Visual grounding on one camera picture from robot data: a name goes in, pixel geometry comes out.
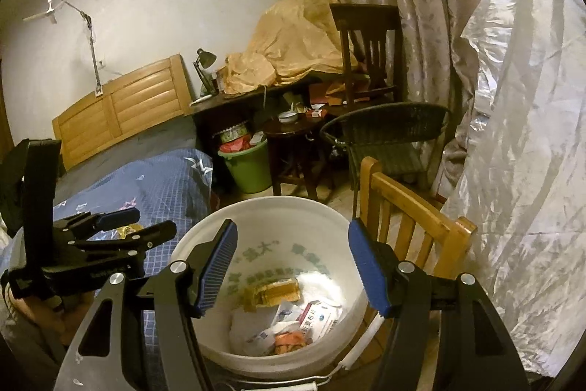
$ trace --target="cloth cover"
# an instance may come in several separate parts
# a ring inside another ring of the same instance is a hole
[[[443,212],[478,225],[466,269],[525,368],[555,376],[586,327],[586,6],[483,0],[481,9],[490,22],[469,39],[497,52],[481,64],[499,84]]]
[[[246,50],[226,57],[226,66],[219,72],[222,90],[234,95],[261,85],[291,84],[310,70],[341,74],[340,33],[329,8],[337,2],[276,2],[261,16]]]

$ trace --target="metal screw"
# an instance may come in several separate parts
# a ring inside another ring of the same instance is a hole
[[[171,271],[174,274],[180,274],[187,268],[187,264],[182,260],[178,260],[177,262],[173,262],[171,264]]]
[[[474,283],[476,282],[476,279],[472,274],[462,274],[460,280],[466,285],[474,285]]]
[[[110,283],[112,285],[118,285],[122,280],[124,280],[124,274],[121,274],[120,272],[116,272],[110,276]]]
[[[415,265],[411,264],[411,262],[401,262],[398,265],[398,269],[404,274],[410,274],[415,270]]]

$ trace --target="white bucket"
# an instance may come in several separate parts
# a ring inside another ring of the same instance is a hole
[[[201,353],[240,375],[276,379],[310,376],[344,350],[366,311],[367,298],[348,246],[348,220],[323,204],[292,196],[248,199],[225,207],[196,224],[175,248],[171,261],[211,240],[225,219],[238,227],[238,248],[218,294],[204,318],[193,320]],[[300,350],[270,357],[231,353],[231,312],[242,290],[257,280],[327,275],[339,287],[345,313],[326,336]]]

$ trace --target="desk lamp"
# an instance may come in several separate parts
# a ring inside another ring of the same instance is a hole
[[[197,49],[197,59],[193,63],[193,66],[207,92],[207,95],[198,98],[197,101],[212,98],[212,96],[219,93],[211,78],[202,70],[202,68],[210,68],[216,61],[216,58],[213,53],[206,52],[203,48]]]

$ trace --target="metal pole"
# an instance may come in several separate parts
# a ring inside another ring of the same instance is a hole
[[[75,5],[67,2],[66,0],[61,0],[61,1],[63,1],[66,5],[68,5],[72,9],[75,9],[77,12],[79,12],[81,14],[81,17],[83,17],[83,20],[86,21],[87,29],[90,30],[90,49],[92,50],[92,62],[94,64],[94,73],[96,74],[96,96],[101,96],[104,94],[104,90],[103,90],[102,84],[100,82],[100,75],[98,74],[98,65],[96,64],[96,52],[94,50],[94,36],[92,33],[92,18],[89,15],[87,15],[83,10],[78,9],[77,7],[75,7]]]

